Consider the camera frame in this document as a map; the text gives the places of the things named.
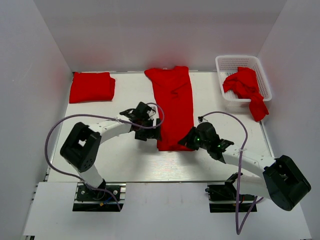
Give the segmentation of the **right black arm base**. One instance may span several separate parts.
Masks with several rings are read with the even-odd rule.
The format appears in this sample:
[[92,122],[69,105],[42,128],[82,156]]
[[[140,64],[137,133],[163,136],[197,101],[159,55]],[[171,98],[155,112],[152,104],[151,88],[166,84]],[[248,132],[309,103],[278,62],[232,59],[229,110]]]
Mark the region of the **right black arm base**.
[[[210,213],[235,213],[236,188],[233,186],[237,179],[234,173],[223,183],[207,185],[205,192],[208,194]],[[254,196],[249,194],[239,195],[239,213],[249,210],[254,201]]]

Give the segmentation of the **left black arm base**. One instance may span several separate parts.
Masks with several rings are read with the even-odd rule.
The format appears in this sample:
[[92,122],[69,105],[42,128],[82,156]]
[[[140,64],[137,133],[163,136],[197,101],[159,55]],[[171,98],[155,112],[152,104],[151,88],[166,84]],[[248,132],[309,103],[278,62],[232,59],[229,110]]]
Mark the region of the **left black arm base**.
[[75,191],[73,212],[120,212],[125,203],[126,185],[106,184],[105,189],[110,191],[118,201],[120,208],[110,193],[95,191],[78,183]]

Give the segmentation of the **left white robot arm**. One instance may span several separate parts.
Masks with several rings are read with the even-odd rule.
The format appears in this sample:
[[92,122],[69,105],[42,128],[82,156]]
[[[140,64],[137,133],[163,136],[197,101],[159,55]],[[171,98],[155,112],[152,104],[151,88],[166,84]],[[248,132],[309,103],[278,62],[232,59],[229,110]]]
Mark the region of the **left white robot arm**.
[[104,142],[122,134],[134,132],[136,140],[161,139],[164,112],[152,103],[139,102],[136,108],[121,111],[116,117],[101,118],[96,124],[76,123],[60,149],[60,155],[77,171],[89,187],[88,193],[99,200],[105,196],[105,180],[99,174],[95,161]]

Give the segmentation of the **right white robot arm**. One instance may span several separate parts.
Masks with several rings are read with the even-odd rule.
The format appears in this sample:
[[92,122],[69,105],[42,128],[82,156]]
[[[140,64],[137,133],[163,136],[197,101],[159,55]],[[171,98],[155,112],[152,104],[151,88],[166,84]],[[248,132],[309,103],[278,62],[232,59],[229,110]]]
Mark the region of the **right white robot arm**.
[[233,200],[246,194],[256,195],[272,200],[285,211],[291,211],[312,189],[290,157],[267,157],[242,149],[232,141],[220,138],[209,122],[192,127],[178,144],[191,150],[204,149],[214,160],[240,165],[253,174],[236,177],[225,187],[226,195]]

